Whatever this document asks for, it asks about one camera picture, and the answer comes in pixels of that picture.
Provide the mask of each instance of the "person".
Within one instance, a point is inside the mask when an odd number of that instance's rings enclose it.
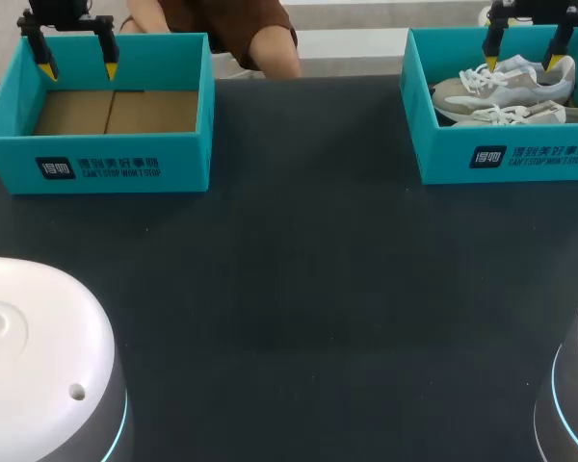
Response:
[[[267,78],[300,77],[298,39],[279,0],[127,0],[122,34],[206,32],[214,53]]]

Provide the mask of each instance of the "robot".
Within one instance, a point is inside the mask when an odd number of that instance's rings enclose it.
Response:
[[[569,40],[574,28],[578,27],[578,4],[574,0],[495,0],[488,14],[490,26],[482,45],[486,64],[491,72],[499,58],[508,19],[513,17],[533,18],[534,22],[541,24],[558,24],[557,32],[550,40],[541,64],[549,71],[567,54]]]
[[[92,31],[98,36],[109,80],[118,70],[119,50],[113,33],[112,16],[90,16],[88,0],[30,0],[27,9],[17,20],[21,35],[28,38],[35,63],[51,80],[59,79],[60,71],[47,46],[41,26],[60,32]]]

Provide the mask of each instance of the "teal box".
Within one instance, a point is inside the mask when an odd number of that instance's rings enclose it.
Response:
[[[520,54],[541,62],[555,30],[554,26],[507,29],[500,60]],[[486,28],[413,29],[408,33],[401,93],[422,182],[578,180],[578,124],[438,125],[428,84],[458,77],[459,71],[483,64],[485,37]],[[573,98],[578,106],[578,29],[569,55],[576,61]],[[481,152],[499,152],[500,163],[478,166],[475,160]]]
[[[116,36],[110,82],[96,36],[47,37],[60,76],[23,38],[0,85],[0,177],[12,194],[184,193],[208,189],[215,83],[205,34]],[[50,90],[198,90],[195,132],[31,136]]]

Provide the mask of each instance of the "gray sneaker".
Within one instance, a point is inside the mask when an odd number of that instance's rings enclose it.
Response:
[[[564,104],[574,89],[574,60],[565,56],[548,73],[543,69],[538,72],[539,65],[514,57],[502,62],[494,72],[488,71],[485,64],[461,71],[459,78],[434,86],[434,108],[459,122],[472,119],[475,111],[493,106],[530,107],[544,101]]]

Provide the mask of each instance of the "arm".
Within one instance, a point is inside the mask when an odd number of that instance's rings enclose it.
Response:
[[[127,0],[126,4],[133,19],[144,32],[160,34],[170,31],[158,0]]]

